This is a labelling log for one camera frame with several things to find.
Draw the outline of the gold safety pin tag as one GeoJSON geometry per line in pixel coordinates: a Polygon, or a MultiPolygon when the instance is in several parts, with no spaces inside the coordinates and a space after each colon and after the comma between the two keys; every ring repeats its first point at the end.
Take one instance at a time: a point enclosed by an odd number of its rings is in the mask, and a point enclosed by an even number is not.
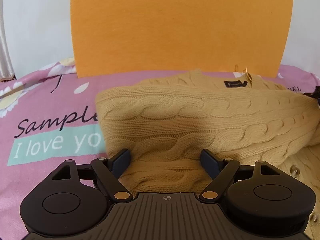
{"type": "Polygon", "coordinates": [[[233,74],[234,74],[234,77],[242,77],[242,76],[244,76],[249,82],[252,82],[252,76],[248,72],[247,68],[245,68],[244,70],[240,70],[239,66],[236,64],[233,74]]]}

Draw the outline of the orange felt board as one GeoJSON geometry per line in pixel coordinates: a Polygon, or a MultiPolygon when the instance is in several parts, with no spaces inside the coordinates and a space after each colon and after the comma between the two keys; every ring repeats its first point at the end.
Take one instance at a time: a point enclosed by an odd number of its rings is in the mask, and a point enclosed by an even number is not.
{"type": "Polygon", "coordinates": [[[275,77],[293,0],[71,0],[78,77],[139,70],[275,77]]]}

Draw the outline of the beige satin curtain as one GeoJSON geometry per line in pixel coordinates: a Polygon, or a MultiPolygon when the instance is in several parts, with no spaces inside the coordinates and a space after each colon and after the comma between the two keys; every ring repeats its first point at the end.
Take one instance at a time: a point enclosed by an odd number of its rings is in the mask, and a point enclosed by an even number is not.
{"type": "Polygon", "coordinates": [[[15,77],[9,56],[7,40],[4,28],[3,0],[0,0],[0,78],[1,82],[7,82],[15,77]]]}

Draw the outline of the tan cable-knit cardigan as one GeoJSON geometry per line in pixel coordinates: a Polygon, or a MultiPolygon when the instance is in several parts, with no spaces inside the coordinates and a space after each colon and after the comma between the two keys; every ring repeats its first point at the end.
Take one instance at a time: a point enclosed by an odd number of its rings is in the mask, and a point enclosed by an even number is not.
{"type": "Polygon", "coordinates": [[[253,76],[245,87],[199,70],[97,94],[95,107],[110,157],[131,151],[120,182],[132,193],[200,193],[210,182],[206,148],[245,165],[266,161],[319,193],[319,105],[253,76]]]}

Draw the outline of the pink floral bed sheet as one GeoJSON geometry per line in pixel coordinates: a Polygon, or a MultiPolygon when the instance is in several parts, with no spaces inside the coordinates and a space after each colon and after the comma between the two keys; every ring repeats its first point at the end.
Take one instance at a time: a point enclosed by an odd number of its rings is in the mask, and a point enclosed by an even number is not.
{"type": "Polygon", "coordinates": [[[72,59],[1,84],[1,239],[22,239],[23,198],[65,159],[105,152],[95,114],[99,91],[174,75],[147,70],[79,78],[72,59]]]}

